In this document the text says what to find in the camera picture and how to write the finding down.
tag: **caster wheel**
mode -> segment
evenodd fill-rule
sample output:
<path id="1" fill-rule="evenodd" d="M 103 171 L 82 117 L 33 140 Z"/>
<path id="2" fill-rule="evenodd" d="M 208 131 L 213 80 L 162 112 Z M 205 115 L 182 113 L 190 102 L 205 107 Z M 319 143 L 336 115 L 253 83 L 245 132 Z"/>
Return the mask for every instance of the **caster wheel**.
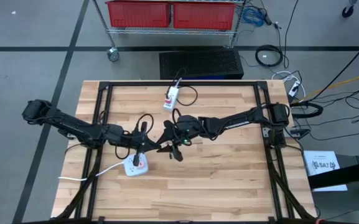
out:
<path id="1" fill-rule="evenodd" d="M 107 51 L 107 57 L 109 58 L 110 62 L 116 62 L 119 59 L 119 53 L 117 48 L 112 47 Z"/>
<path id="2" fill-rule="evenodd" d="M 353 14 L 353 6 L 351 6 L 348 11 L 347 11 L 347 7 L 343 8 L 342 10 L 342 17 L 344 18 L 348 18 L 350 16 L 352 16 Z"/>

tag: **black rubber mat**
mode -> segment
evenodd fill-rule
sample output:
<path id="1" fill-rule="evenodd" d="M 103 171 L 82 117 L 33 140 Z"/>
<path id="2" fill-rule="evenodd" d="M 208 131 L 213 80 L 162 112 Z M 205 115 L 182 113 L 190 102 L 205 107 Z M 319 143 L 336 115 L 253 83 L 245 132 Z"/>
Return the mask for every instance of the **black rubber mat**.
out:
<path id="1" fill-rule="evenodd" d="M 160 79 L 169 80 L 184 67 L 187 78 L 241 79 L 244 75 L 235 49 L 160 53 Z"/>

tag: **yellow cable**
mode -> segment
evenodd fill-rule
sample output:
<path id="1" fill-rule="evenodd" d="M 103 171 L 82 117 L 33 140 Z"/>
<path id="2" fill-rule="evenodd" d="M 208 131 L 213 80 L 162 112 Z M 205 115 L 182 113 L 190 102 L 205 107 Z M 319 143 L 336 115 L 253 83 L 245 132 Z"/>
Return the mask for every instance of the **yellow cable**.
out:
<path id="1" fill-rule="evenodd" d="M 359 80 L 359 77 L 351 78 L 351 79 L 349 79 L 349 80 L 345 80 L 345 81 L 342 81 L 342 82 L 339 82 L 339 83 L 330 85 L 327 89 L 335 88 L 335 87 L 338 87 L 338 86 L 340 86 L 340 85 L 343 85 L 343 84 L 346 84 L 346 83 L 350 83 L 350 82 L 354 82 L 354 81 L 357 81 L 357 80 Z M 296 102 L 299 102 L 300 100 L 309 98 L 309 97 L 311 97 L 311 96 L 313 96 L 313 95 L 315 95 L 315 94 L 318 94 L 318 93 L 320 93 L 320 91 L 322 91 L 322 90 L 323 90 L 323 89 L 316 90 L 316 91 L 314 91 L 313 93 L 310 93 L 310 94 L 308 94 L 307 96 L 305 96 L 305 97 L 303 97 L 303 98 L 297 100 Z"/>

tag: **black metal frame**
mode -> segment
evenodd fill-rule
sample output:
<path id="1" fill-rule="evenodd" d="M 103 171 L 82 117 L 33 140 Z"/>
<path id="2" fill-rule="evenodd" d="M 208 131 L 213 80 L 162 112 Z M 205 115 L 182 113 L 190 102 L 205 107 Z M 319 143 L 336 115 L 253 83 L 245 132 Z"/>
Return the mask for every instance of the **black metal frame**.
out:
<path id="1" fill-rule="evenodd" d="M 109 109 L 110 109 L 110 102 L 111 102 L 111 95 L 112 95 L 112 91 L 113 91 L 113 87 L 114 86 L 167 86 L 171 84 L 171 81 L 161 81 L 161 82 L 100 82 L 99 85 L 99 89 L 98 89 L 98 96 L 96 99 L 96 104 L 95 104 L 95 112 L 93 115 L 93 122 L 97 122 L 98 116 L 99 116 L 99 111 L 100 111 L 100 106 L 101 106 L 101 97 L 103 94 L 103 90 L 107 89 L 107 97 L 106 97 L 106 104 L 105 104 L 105 116 L 103 117 L 103 124 L 107 123 L 108 120 L 108 113 L 109 113 Z M 264 93 L 264 99 L 265 102 L 270 103 L 270 97 L 269 97 L 269 92 L 268 92 L 268 84 L 265 81 L 261 81 L 261 82 L 239 82 L 239 81 L 222 81 L 222 82 L 209 82 L 209 81 L 191 81 L 191 82 L 186 82 L 187 85 L 192 85 L 192 86 L 251 86 L 254 89 L 254 94 L 255 94 L 255 100 L 256 100 L 256 105 L 260 106 L 261 105 L 261 96 L 259 94 L 259 90 L 262 90 Z M 263 136 L 263 128 L 264 126 L 261 125 L 261 134 Z M 268 144 L 268 138 L 263 137 L 264 138 L 264 148 L 265 148 L 265 153 L 266 153 L 266 161 L 268 163 L 268 172 L 269 172 L 269 178 L 270 178 L 270 183 L 271 183 L 271 188 L 272 188 L 272 195 L 273 195 L 273 201 L 274 201 L 274 208 L 276 211 L 276 218 L 280 219 L 283 217 L 282 215 L 282 210 L 281 210 L 281 206 L 280 206 L 280 200 L 279 200 L 279 193 L 277 191 L 277 182 L 275 181 L 274 177 L 271 175 L 271 171 L 272 169 L 275 170 L 274 166 L 273 166 L 273 159 L 272 159 L 272 155 L 271 155 L 271 148 L 270 145 Z M 98 149 L 97 150 L 97 155 L 96 155 L 96 159 L 95 159 L 95 166 L 97 171 L 99 172 L 100 169 L 100 162 L 101 162 L 101 158 L 102 158 L 102 149 Z M 284 169 L 284 163 L 283 163 L 283 159 L 282 159 L 282 154 L 280 152 L 280 150 L 278 150 L 279 153 L 277 153 L 277 161 L 279 164 L 279 171 L 280 171 L 280 176 L 282 177 L 282 181 L 284 182 L 285 186 L 287 186 L 287 179 L 286 179 L 286 171 Z M 91 156 L 92 156 L 92 150 L 91 149 L 87 149 L 87 153 L 85 156 L 85 163 L 84 163 L 84 168 L 83 168 L 83 178 L 88 176 L 88 172 L 89 172 L 89 167 L 90 167 L 90 161 L 91 161 Z M 91 219 L 92 218 L 92 214 L 93 214 L 93 206 L 95 204 L 95 197 L 96 197 L 96 187 L 97 187 L 97 183 L 98 183 L 98 177 L 95 177 L 93 179 L 93 183 L 92 183 L 92 187 L 91 187 L 91 194 L 90 194 L 90 198 L 89 198 L 89 202 L 88 202 L 88 209 L 87 209 L 87 213 L 86 213 L 86 218 Z M 294 212 L 291 206 L 290 201 L 288 201 L 288 199 L 286 198 L 286 205 L 287 205 L 287 210 L 289 211 L 289 218 L 294 218 Z M 81 217 L 81 210 L 82 210 L 82 200 L 81 202 L 78 204 L 76 211 L 75 211 L 75 218 L 80 218 Z M 177 223 L 177 222 L 142 222 L 142 221 L 138 221 L 138 222 L 122 222 L 122 221 L 104 221 L 103 223 L 127 223 L 127 224 L 131 224 L 131 223 L 164 223 L 164 224 L 169 224 L 169 223 Z M 211 222 L 192 222 L 192 223 L 211 223 Z M 264 222 L 214 222 L 214 224 L 224 224 L 224 223 L 266 223 L 266 221 Z"/>

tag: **small white device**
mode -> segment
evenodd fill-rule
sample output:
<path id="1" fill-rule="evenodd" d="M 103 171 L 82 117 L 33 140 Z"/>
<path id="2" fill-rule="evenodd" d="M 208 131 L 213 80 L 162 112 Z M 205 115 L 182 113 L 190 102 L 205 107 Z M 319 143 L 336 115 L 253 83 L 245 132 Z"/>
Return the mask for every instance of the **small white device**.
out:
<path id="1" fill-rule="evenodd" d="M 177 98 L 179 94 L 178 85 L 181 80 L 182 78 L 178 79 L 175 86 L 174 87 L 171 86 L 169 88 L 168 94 L 166 96 L 166 101 L 164 102 L 164 109 L 166 109 L 167 111 L 172 111 L 175 107 L 175 103 L 177 102 Z"/>
<path id="2" fill-rule="evenodd" d="M 294 97 L 297 93 L 297 89 L 299 87 L 299 85 L 301 84 L 300 81 L 296 81 L 293 86 L 291 87 L 290 91 L 289 91 L 289 95 Z"/>
<path id="3" fill-rule="evenodd" d="M 135 154 L 129 155 L 124 160 L 124 170 L 128 177 L 136 177 L 143 175 L 149 171 L 146 156 L 143 153 L 139 155 L 139 165 L 136 167 L 133 164 Z"/>

